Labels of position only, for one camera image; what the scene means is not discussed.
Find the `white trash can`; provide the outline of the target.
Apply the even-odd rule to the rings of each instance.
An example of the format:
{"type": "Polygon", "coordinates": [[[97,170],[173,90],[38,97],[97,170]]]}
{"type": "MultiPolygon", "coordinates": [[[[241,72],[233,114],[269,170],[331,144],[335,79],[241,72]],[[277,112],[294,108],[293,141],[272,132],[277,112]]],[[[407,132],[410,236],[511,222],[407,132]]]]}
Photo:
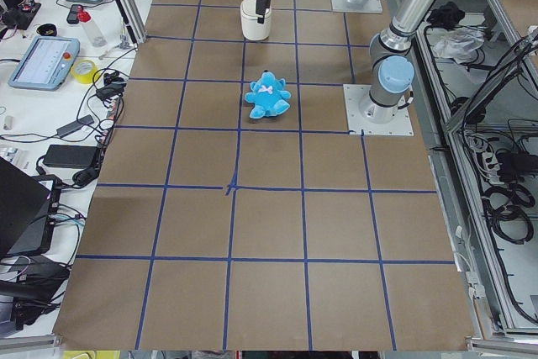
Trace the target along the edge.
{"type": "Polygon", "coordinates": [[[241,29],[244,37],[250,41],[266,40],[272,26],[272,9],[266,10],[264,23],[258,22],[256,0],[243,0],[240,4],[241,29]]]}

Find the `blue teddy bear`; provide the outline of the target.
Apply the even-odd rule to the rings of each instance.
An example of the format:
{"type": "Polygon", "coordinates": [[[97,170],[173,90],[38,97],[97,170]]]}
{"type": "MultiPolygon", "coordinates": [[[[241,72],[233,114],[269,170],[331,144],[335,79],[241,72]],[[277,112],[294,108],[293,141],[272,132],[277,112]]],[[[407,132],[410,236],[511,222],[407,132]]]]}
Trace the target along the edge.
{"type": "Polygon", "coordinates": [[[285,86],[285,79],[276,79],[271,71],[264,71],[259,80],[251,82],[251,90],[245,95],[245,101],[254,104],[250,118],[275,117],[287,112],[291,93],[285,86]]]}

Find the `clear bottle red cap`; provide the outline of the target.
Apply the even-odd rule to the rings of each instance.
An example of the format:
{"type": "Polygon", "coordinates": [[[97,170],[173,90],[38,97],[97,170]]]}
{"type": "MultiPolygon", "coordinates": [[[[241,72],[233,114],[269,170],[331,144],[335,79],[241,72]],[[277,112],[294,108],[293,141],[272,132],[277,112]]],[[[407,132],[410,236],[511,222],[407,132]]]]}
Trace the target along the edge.
{"type": "Polygon", "coordinates": [[[107,44],[107,41],[100,28],[92,19],[91,15],[83,7],[78,8],[77,18],[79,23],[82,25],[82,28],[85,31],[90,43],[94,47],[102,47],[107,44]]]}

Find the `black cloth bundle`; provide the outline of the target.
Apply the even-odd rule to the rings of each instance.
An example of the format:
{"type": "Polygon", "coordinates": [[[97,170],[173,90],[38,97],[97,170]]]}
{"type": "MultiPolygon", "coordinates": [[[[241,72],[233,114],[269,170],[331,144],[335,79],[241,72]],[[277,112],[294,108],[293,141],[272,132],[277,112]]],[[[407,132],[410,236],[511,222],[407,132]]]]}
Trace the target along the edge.
{"type": "Polygon", "coordinates": [[[447,2],[432,10],[426,21],[434,28],[453,30],[465,16],[466,13],[460,10],[454,2],[447,2]]]}

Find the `yellow tape roll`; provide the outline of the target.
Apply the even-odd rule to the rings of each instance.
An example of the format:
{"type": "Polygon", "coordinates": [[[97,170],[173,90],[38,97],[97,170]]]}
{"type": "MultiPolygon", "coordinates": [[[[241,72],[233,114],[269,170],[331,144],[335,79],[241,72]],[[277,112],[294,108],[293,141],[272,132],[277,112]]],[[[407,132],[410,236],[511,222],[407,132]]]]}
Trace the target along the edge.
{"type": "Polygon", "coordinates": [[[93,84],[100,77],[97,65],[88,59],[76,61],[70,73],[81,84],[93,84]]]}

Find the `crumpled white cloth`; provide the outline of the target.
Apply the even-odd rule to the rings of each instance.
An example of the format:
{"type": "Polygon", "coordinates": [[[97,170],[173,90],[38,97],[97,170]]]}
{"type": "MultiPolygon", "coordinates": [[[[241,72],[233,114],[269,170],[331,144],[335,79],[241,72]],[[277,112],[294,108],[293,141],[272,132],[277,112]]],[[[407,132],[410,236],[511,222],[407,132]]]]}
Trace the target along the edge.
{"type": "Polygon", "coordinates": [[[484,44],[484,33],[477,29],[459,28],[440,37],[433,46],[435,57],[452,59],[456,63],[472,62],[484,44]]]}

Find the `small black bowl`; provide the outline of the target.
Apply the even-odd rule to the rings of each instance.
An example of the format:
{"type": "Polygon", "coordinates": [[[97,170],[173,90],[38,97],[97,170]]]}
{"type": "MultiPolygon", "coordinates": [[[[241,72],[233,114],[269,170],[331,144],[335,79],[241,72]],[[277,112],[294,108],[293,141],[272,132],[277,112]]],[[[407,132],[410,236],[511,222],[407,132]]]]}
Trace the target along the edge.
{"type": "Polygon", "coordinates": [[[57,36],[57,28],[54,24],[41,24],[37,29],[36,32],[40,36],[46,36],[46,37],[56,37],[57,36]]]}

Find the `near teach pendant tablet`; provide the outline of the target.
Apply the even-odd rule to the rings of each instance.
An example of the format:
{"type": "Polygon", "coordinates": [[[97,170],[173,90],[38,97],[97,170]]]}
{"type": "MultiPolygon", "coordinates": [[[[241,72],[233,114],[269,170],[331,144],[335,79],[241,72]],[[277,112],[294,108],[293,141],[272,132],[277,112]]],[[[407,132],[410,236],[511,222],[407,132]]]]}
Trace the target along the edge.
{"type": "Polygon", "coordinates": [[[54,91],[65,81],[79,50],[77,39],[38,36],[13,71],[8,85],[54,91]]]}

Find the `black power adapter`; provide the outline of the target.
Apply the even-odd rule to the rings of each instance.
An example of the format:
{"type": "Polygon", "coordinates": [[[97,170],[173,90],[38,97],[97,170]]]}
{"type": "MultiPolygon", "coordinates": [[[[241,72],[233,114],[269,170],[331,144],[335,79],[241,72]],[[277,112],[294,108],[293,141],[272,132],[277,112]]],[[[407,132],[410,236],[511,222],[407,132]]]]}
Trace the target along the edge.
{"type": "Polygon", "coordinates": [[[54,168],[81,168],[93,165],[99,149],[86,145],[50,145],[45,153],[43,164],[54,168]]]}

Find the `black laptop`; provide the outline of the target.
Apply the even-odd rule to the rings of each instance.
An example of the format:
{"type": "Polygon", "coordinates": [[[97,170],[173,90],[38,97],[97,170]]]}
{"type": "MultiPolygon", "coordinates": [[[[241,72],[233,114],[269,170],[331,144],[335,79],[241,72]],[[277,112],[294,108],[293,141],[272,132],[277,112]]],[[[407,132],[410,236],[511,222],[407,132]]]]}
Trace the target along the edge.
{"type": "Polygon", "coordinates": [[[29,176],[1,160],[1,257],[36,256],[50,249],[61,180],[29,176]]]}

